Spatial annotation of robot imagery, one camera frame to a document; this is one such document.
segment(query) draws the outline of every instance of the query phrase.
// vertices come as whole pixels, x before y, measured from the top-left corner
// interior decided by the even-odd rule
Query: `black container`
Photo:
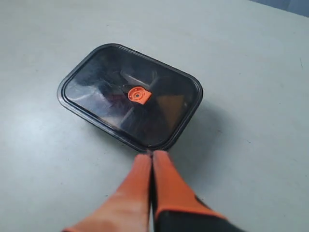
[[[151,95],[140,103],[130,90],[137,97]],[[203,89],[189,74],[122,45],[105,44],[64,78],[57,95],[67,109],[145,151],[168,150],[176,142]]]

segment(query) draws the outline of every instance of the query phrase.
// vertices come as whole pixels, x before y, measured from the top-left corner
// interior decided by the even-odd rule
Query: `table surface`
[[[201,82],[170,150],[201,199],[251,232],[308,231],[309,18],[247,0],[2,0],[0,31],[0,231],[59,231],[129,172],[137,152],[56,98],[106,43]]]

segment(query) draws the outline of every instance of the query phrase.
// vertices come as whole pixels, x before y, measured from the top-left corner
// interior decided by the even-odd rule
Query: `transparent lid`
[[[95,49],[60,84],[60,102],[137,150],[168,149],[202,99],[192,76],[119,44]]]

